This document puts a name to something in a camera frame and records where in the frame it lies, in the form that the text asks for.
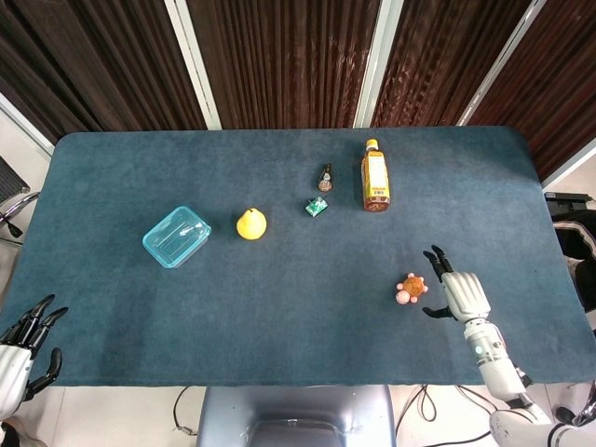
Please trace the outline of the clear container with blue lid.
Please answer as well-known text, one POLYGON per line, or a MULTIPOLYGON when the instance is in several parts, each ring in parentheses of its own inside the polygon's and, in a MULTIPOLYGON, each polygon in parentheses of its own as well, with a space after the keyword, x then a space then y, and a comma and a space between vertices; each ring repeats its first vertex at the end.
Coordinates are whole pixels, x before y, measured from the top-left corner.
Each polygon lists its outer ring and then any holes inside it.
POLYGON ((181 266, 209 239, 211 227, 193 210, 180 206, 142 238, 142 245, 164 268, 181 266))

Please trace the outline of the grey robot torso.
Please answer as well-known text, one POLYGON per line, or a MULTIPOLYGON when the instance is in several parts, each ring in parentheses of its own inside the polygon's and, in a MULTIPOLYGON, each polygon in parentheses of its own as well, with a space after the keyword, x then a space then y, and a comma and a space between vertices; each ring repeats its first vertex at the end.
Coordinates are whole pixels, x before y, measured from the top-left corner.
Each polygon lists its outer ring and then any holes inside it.
POLYGON ((196 447, 397 447, 389 388, 211 386, 196 447))

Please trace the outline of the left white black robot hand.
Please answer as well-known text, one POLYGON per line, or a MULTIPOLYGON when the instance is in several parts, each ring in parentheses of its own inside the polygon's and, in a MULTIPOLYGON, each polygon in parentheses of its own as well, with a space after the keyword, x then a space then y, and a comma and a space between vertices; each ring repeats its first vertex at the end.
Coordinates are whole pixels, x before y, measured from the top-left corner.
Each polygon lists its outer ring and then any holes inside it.
POLYGON ((32 400, 52 385, 61 373, 62 352, 54 347, 44 375, 31 380, 30 374, 51 328, 69 310, 61 307, 47 316, 56 295, 44 297, 0 335, 0 421, 12 416, 23 402, 32 400))

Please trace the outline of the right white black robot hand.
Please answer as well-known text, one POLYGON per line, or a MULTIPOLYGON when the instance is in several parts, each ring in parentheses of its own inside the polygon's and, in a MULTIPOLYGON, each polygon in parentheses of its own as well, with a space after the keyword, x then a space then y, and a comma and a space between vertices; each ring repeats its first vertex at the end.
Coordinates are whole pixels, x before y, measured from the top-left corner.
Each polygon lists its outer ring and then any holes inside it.
POLYGON ((424 307, 423 312, 431 318, 453 318, 460 323, 473 319, 487 319, 491 307, 478 277, 472 273, 454 271, 445 252, 432 245, 431 251, 423 251, 429 260, 447 298, 447 305, 439 309, 424 307))

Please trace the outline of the blue table cloth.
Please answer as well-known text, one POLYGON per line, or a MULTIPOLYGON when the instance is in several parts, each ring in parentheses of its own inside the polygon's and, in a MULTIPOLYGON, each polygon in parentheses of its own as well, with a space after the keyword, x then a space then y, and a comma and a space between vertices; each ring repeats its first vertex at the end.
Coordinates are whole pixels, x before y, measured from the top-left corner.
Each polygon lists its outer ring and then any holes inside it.
POLYGON ((83 132, 62 138, 0 312, 0 333, 49 294, 69 308, 62 386, 473 385, 460 323, 423 251, 476 274, 510 357, 539 383, 596 378, 578 302, 523 137, 506 127, 83 132), (363 208, 366 142, 390 205, 363 208), (318 190, 325 164, 332 190, 318 190), (305 210, 322 196, 318 217, 305 210), (177 268, 143 236, 186 206, 210 227, 177 268), (246 240, 248 209, 267 220, 246 240), (397 303, 409 273, 428 291, 397 303))

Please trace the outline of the yellow label tea bottle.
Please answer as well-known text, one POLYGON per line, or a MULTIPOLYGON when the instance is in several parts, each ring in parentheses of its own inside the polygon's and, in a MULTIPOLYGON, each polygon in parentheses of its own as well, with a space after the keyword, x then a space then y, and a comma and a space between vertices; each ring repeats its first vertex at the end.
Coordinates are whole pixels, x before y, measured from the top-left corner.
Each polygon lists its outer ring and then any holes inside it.
POLYGON ((390 205, 390 183, 384 152, 376 139, 366 142, 361 160, 363 208, 368 212, 382 212, 390 205))

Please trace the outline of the metal frame chair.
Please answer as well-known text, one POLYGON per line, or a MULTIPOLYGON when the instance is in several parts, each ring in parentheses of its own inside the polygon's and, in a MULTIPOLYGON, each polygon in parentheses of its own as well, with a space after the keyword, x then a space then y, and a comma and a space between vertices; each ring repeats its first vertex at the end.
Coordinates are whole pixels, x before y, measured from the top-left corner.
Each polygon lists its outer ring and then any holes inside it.
POLYGON ((14 219, 40 196, 33 192, 21 176, 0 156, 0 229, 6 227, 12 239, 0 237, 0 242, 20 248, 23 231, 14 219))

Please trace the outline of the black jacket with white stripes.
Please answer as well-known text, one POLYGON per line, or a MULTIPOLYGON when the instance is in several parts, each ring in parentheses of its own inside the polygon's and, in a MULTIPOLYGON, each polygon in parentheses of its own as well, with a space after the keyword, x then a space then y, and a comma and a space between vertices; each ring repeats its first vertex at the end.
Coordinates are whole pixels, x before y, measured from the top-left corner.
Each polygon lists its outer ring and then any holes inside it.
POLYGON ((596 310, 596 210, 574 210, 552 221, 579 299, 587 312, 596 310))

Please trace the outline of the white partition post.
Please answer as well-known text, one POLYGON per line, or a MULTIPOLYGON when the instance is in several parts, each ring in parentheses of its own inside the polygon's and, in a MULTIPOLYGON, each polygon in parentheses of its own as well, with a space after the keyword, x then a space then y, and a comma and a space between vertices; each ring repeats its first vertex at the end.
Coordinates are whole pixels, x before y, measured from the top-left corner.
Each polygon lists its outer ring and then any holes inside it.
POLYGON ((509 59, 517 49, 518 45, 528 33, 539 13, 545 6, 548 0, 531 0, 524 13, 521 15, 520 20, 514 27, 513 31, 508 37, 508 40, 500 50, 498 56, 494 60, 491 68, 489 69, 486 76, 482 79, 480 85, 476 89, 472 98, 467 104, 463 114, 459 117, 456 122, 458 127, 465 126, 468 124, 472 116, 481 105, 483 99, 490 91, 492 85, 499 77, 509 59))
POLYGON ((186 0, 163 0, 207 130, 222 130, 209 75, 186 0))
POLYGON ((35 144, 41 156, 47 160, 52 158, 55 146, 2 92, 0 92, 0 112, 35 144))
POLYGON ((369 128, 372 125, 404 1, 381 0, 359 92, 354 129, 369 128))

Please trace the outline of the orange pink toy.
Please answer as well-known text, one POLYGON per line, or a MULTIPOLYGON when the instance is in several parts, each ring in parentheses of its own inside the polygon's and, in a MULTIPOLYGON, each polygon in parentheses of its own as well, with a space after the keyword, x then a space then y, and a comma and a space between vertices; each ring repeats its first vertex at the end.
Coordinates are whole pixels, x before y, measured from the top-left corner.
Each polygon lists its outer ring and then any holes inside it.
POLYGON ((416 304, 419 298, 428 291, 423 277, 409 273, 396 286, 396 301, 400 305, 416 304))

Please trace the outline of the yellow pear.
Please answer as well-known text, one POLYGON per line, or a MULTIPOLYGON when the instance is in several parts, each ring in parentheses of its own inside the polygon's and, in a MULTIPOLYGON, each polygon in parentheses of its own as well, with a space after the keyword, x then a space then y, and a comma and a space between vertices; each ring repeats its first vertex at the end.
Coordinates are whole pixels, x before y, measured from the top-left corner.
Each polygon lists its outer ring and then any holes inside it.
POLYGON ((266 231, 267 220, 265 215, 255 209, 246 210, 237 220, 237 233, 246 240, 257 240, 266 231))

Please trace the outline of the brown pleated curtain panel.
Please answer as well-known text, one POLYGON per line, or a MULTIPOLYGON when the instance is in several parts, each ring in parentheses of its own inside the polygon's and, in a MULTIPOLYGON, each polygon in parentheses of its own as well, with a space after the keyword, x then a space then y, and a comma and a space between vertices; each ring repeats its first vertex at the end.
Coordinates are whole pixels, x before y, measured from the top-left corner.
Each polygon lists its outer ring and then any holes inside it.
POLYGON ((546 179, 596 138, 596 0, 547 0, 469 120, 516 129, 546 179))
POLYGON ((381 0, 186 0, 224 129, 350 128, 381 0))
POLYGON ((0 0, 0 93, 51 143, 206 127, 164 0, 0 0))
POLYGON ((372 125, 455 125, 530 2, 404 0, 372 125))

